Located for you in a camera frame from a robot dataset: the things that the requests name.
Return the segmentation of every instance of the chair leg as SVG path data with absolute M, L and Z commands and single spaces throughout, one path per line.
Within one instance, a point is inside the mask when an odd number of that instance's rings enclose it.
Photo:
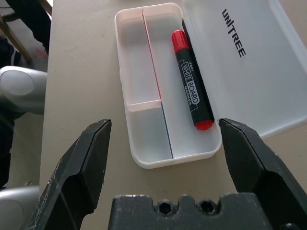
M 39 2 L 44 8 L 44 10 L 47 11 L 50 16 L 52 16 L 52 6 L 49 4 L 49 2 L 47 0 L 40 0 Z
M 2 20 L 0 17 L 0 29 L 4 32 L 7 38 L 12 42 L 12 44 L 16 47 L 16 49 L 20 52 L 20 54 L 24 57 L 25 61 L 29 63 L 31 61 L 31 57 L 26 51 L 25 47 L 18 40 L 14 32 L 9 28 L 6 22 Z

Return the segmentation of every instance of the floor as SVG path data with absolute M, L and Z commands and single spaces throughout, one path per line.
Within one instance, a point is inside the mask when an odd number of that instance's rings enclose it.
M 5 0 L 0 0 L 0 7 L 8 7 Z M 11 11 L 12 9 L 0 9 L 0 13 Z M 47 54 L 41 43 L 33 38 L 32 31 L 20 19 L 8 23 L 8 25 L 33 60 L 32 63 L 27 64 L 22 58 L 19 66 L 47 72 Z M 39 184 L 43 119 L 42 115 L 26 113 L 15 121 L 10 177 L 7 187 Z

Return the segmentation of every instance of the red line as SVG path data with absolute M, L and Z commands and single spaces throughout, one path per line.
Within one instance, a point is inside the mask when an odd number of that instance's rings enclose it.
M 149 45 L 149 51 L 150 51 L 150 56 L 152 58 L 152 63 L 153 63 L 153 70 L 154 70 L 154 76 L 155 76 L 155 80 L 157 82 L 157 87 L 158 87 L 158 92 L 159 92 L 159 97 L 160 100 L 162 99 L 161 97 L 161 93 L 160 93 L 160 88 L 159 88 L 159 83 L 158 83 L 158 78 L 157 78 L 157 73 L 155 71 L 155 67 L 154 67 L 154 58 L 153 58 L 153 52 L 152 52 L 152 46 L 150 44 L 150 39 L 149 39 L 149 33 L 148 33 L 148 28 L 147 28 L 147 24 L 146 24 L 146 20 L 145 20 L 145 16 L 144 16 L 144 9 L 142 9 L 142 17 L 143 17 L 143 21 L 144 21 L 144 25 L 145 25 L 145 30 L 146 30 L 146 36 L 147 36 L 147 41 L 148 41 L 148 45 Z

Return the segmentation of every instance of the pencil case compartment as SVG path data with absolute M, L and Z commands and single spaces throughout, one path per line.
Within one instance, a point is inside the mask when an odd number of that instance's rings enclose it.
M 218 124 L 206 131 L 194 127 L 174 53 L 171 35 L 183 29 L 181 9 L 173 3 L 126 9 L 117 13 L 115 25 L 134 160 L 156 168 L 215 154 L 222 142 Z

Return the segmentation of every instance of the unitree logo text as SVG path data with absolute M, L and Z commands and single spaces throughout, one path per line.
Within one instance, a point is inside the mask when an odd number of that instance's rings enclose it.
M 234 43 L 235 43 L 235 46 L 236 46 L 236 49 L 240 55 L 240 58 L 243 57 L 244 55 L 246 55 L 245 53 L 245 50 L 243 48 L 243 45 L 239 39 L 239 35 L 237 34 L 236 32 L 236 29 L 235 29 L 235 26 L 234 26 L 234 20 L 231 20 L 230 17 L 229 17 L 229 14 L 227 12 L 227 9 L 225 9 L 222 13 L 223 17 L 224 17 L 224 20 L 226 22 L 226 25 L 228 28 L 230 28 L 230 30 L 228 31 L 228 34 L 231 35 L 231 37 L 233 38 L 234 40 Z

